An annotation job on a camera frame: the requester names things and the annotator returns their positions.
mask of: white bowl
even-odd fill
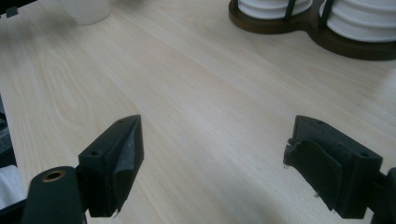
[[[362,42],[396,41],[396,20],[390,19],[393,15],[377,10],[377,7],[374,7],[373,10],[367,10],[368,7],[361,6],[350,8],[347,1],[339,0],[337,5],[334,4],[332,14],[327,22],[331,30],[343,37]],[[324,5],[325,3],[320,7],[320,15]]]
[[[297,0],[292,15],[300,14],[312,5],[313,0]],[[288,0],[239,0],[239,9],[246,15],[260,20],[276,20],[285,17]]]

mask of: black plastic part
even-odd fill
[[[296,3],[296,0],[289,0],[288,7],[286,8],[286,13],[285,13],[285,17],[283,18],[283,21],[290,21],[291,14],[293,13],[295,3]]]
[[[303,175],[329,209],[363,218],[382,158],[329,124],[303,116],[296,117],[289,143],[284,163]]]
[[[52,168],[33,178],[21,223],[85,223],[78,179],[73,167]]]
[[[26,201],[23,200],[0,210],[0,223],[20,224],[25,203]]]
[[[23,7],[35,2],[36,0],[1,0],[0,1],[0,15],[7,13],[7,10],[14,7]]]
[[[332,13],[332,5],[334,4],[334,0],[326,0],[326,4],[324,5],[322,16],[320,17],[319,20],[319,29],[324,29],[327,27],[327,20],[330,17],[330,14]]]
[[[368,206],[375,213],[372,224],[396,223],[396,168],[380,174],[373,183]]]
[[[111,217],[128,198],[144,159],[140,116],[116,121],[78,159],[84,207],[91,217]]]

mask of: wooden table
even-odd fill
[[[369,223],[330,212],[282,164],[294,118],[322,119],[396,165],[396,62],[307,34],[236,28],[226,0],[122,0],[76,26],[53,0],[0,20],[0,92],[26,189],[141,114],[146,159],[117,217],[89,223]]]

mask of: black metal rod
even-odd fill
[[[296,0],[289,0],[288,7],[286,8],[285,18],[283,18],[283,21],[290,21],[291,14],[293,13],[295,3],[296,3]]]
[[[320,17],[319,21],[319,29],[324,29],[327,27],[327,20],[330,17],[330,14],[332,13],[332,5],[334,4],[334,0],[327,0],[326,5],[324,6],[322,16]]]
[[[6,115],[0,112],[0,119],[7,121]]]
[[[239,9],[239,0],[233,0],[233,9],[238,10]]]

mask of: light wood grain surface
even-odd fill
[[[77,26],[53,0],[0,20],[0,92],[23,183],[141,114],[146,159],[115,218],[89,223],[369,223],[329,211],[282,164],[294,117],[322,119],[396,165],[396,62],[307,34],[235,27],[227,0],[121,0]]]

